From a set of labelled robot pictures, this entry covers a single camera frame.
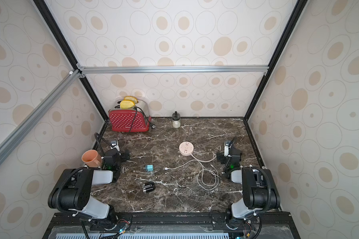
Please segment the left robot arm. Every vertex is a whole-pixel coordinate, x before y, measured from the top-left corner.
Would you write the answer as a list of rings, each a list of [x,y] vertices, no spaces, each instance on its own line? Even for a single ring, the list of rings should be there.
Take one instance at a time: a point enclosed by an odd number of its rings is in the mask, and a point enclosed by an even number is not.
[[[114,207],[91,196],[91,188],[117,182],[122,164],[130,159],[130,151],[119,151],[115,147],[101,156],[92,149],[86,151],[81,159],[84,167],[63,171],[48,197],[48,206],[89,220],[117,222]]]

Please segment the teal USB wall charger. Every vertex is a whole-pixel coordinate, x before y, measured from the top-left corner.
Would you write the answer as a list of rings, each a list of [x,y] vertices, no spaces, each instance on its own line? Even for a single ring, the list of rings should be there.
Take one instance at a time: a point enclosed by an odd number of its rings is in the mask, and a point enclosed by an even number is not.
[[[153,171],[154,171],[154,166],[153,166],[152,164],[147,164],[147,165],[145,166],[145,170],[146,170],[147,172],[153,172]]]

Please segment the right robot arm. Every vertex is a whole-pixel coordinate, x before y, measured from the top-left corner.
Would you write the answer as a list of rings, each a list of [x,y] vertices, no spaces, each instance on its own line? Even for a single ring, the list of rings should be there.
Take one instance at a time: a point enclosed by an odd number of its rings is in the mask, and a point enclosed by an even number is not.
[[[231,220],[247,220],[280,207],[281,200],[269,169],[243,167],[242,152],[226,144],[224,150],[216,154],[217,161],[224,165],[223,175],[233,183],[241,184],[242,197],[227,209]]]

